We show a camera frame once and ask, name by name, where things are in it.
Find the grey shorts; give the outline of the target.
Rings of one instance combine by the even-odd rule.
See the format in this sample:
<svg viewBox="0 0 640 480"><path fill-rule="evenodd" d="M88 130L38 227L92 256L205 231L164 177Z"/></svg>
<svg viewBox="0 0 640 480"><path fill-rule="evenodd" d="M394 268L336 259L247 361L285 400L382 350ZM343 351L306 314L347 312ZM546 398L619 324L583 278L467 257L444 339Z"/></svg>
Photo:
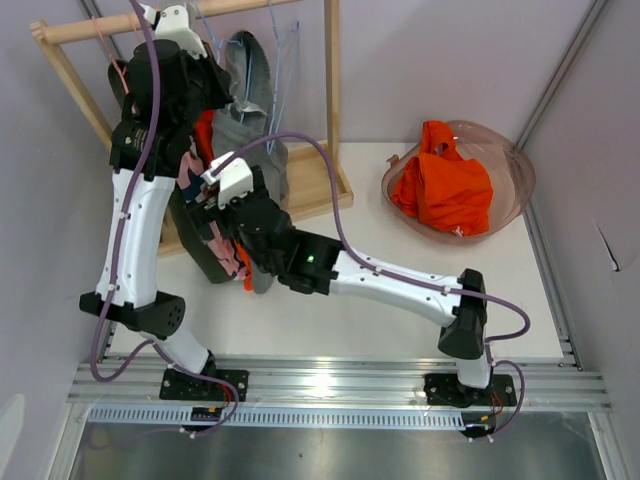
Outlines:
<svg viewBox="0 0 640 480"><path fill-rule="evenodd" d="M213 120L213 150L216 155L237 151L251 141L270 133L273 117L273 92L266 54L248 31L238 31L226 44L225 66L231 76L233 102L216 113ZM251 166L262 169L269 196L282 204L289 193L287 177L288 150L280 140L253 149L245 157ZM208 247L220 266L233 280L241 281L247 290L266 293L273 278L260 272L255 264L240 253L236 244L222 236L216 224L211 225L214 239Z"/></svg>

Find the blue wire hanger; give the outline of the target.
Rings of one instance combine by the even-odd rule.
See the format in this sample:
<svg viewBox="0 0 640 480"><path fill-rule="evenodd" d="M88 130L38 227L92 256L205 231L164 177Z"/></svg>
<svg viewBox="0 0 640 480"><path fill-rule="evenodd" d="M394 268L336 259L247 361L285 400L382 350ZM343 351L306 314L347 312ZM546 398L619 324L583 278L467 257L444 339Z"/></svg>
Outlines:
<svg viewBox="0 0 640 480"><path fill-rule="evenodd" d="M281 28L276 12L275 2L268 2L269 15L275 39L275 67L272 78L271 117L268 124L268 135L280 130L287 106L290 88L297 69L299 57L300 22L294 21L286 29Z"/></svg>
<svg viewBox="0 0 640 480"><path fill-rule="evenodd" d="M225 53L225 66L231 75L231 93L234 99L233 108L239 116L239 121L243 123L247 115L255 114L265 116L266 112L264 109L257 103L249 100L253 60L247 32L241 31L234 37L217 40L212 24L202 13L200 2L195 1L194 7L209 36L215 60L219 62L221 60L221 54Z"/></svg>

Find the orange shorts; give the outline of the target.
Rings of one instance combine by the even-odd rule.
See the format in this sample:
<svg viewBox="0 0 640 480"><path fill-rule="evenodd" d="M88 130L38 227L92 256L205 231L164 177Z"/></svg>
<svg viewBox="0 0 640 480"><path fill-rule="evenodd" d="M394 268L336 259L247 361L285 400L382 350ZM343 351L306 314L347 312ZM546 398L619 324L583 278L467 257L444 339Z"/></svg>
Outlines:
<svg viewBox="0 0 640 480"><path fill-rule="evenodd" d="M215 158L213 119L214 111L205 111L194 130L196 149L204 168L208 168ZM253 291L252 267L246 251L238 242L226 238L216 222L209 224L209 231L212 238L205 243L208 253L198 262L207 279L214 284L241 281L246 291Z"/></svg>
<svg viewBox="0 0 640 480"><path fill-rule="evenodd" d="M458 153L451 127L429 120L423 123L419 149L402 168L390 200L427 227L470 237L488 232L493 194L483 165Z"/></svg>

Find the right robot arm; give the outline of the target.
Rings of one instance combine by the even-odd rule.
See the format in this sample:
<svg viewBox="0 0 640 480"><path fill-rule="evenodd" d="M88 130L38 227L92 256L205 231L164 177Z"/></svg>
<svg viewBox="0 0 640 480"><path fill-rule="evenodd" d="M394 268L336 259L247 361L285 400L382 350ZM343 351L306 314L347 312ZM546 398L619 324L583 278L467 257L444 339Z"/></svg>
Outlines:
<svg viewBox="0 0 640 480"><path fill-rule="evenodd" d="M439 350L455 361L458 395L475 404L491 394L485 340L489 297L480 272L428 275L367 257L344 236L298 229L270 197L262 170L240 159L190 178L197 190L186 211L204 242L243 250L242 262L253 273L294 292L361 297L432 321L440 328Z"/></svg>

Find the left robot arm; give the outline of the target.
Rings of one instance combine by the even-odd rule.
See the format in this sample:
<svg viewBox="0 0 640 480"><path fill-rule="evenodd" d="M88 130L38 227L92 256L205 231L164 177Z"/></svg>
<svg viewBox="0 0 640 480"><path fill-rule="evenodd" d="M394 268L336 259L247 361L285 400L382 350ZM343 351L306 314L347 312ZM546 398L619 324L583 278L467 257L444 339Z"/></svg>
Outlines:
<svg viewBox="0 0 640 480"><path fill-rule="evenodd" d="M223 71L171 40L139 45L127 65L129 87L111 135L113 213L105 265L82 312L117 322L154 343L185 371L182 388L197 400L216 390L212 355L182 325L183 298L158 290L157 250L183 156L201 115L230 101Z"/></svg>

